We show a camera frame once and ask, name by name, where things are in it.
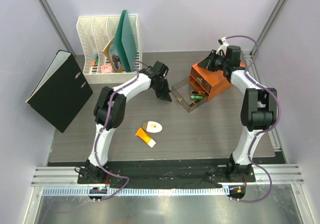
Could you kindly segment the black gold lipstick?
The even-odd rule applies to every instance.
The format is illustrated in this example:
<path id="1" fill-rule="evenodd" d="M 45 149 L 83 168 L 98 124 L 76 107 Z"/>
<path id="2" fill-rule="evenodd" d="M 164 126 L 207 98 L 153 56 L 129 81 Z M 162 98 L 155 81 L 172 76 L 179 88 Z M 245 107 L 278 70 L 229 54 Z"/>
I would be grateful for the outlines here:
<path id="1" fill-rule="evenodd" d="M 206 93 L 204 91 L 191 91 L 191 95 L 195 95 L 195 96 L 205 96 Z"/>
<path id="2" fill-rule="evenodd" d="M 195 100 L 194 100 L 193 102 L 191 102 L 188 106 L 189 106 L 190 108 L 192 108 L 192 107 L 196 106 L 199 102 L 201 102 L 200 99 L 195 99 Z"/>

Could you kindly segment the green lip balm tube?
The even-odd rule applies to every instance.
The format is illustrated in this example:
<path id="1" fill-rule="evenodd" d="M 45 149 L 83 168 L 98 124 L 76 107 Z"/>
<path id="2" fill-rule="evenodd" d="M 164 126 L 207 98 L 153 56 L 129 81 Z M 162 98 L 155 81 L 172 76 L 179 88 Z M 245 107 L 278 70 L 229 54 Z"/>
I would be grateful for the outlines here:
<path id="1" fill-rule="evenodd" d="M 204 96 L 202 96 L 202 95 L 191 95 L 191 96 L 190 96 L 190 99 L 191 99 L 191 100 L 197 100 L 197 99 L 203 100 L 203 99 L 204 99 Z"/>

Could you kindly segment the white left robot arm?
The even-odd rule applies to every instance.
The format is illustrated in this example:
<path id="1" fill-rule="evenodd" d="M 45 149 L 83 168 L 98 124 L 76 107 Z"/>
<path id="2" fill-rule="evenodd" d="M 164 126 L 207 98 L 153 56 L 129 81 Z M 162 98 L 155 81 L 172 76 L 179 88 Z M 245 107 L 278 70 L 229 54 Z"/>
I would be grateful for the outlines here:
<path id="1" fill-rule="evenodd" d="M 105 86 L 94 108 L 96 132 L 92 151 L 85 162 L 80 176 L 100 184 L 107 176 L 104 165 L 108 162 L 108 152 L 116 129 L 125 117 L 126 104 L 133 97 L 148 89 L 153 89 L 159 100 L 171 102 L 167 74 L 169 68 L 160 61 L 137 71 L 136 75 L 116 87 Z"/>

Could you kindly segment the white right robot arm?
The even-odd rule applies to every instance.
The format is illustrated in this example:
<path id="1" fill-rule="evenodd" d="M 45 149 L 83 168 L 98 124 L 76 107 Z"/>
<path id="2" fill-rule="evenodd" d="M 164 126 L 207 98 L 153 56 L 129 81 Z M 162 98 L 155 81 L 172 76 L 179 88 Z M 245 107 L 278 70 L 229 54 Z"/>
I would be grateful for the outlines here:
<path id="1" fill-rule="evenodd" d="M 229 83 L 243 93 L 240 121 L 243 130 L 223 174 L 236 182 L 251 175 L 253 154 L 261 137 L 277 122 L 277 90 L 256 81 L 241 66 L 241 48 L 236 45 L 212 50 L 198 66 L 210 72 L 222 71 Z"/>

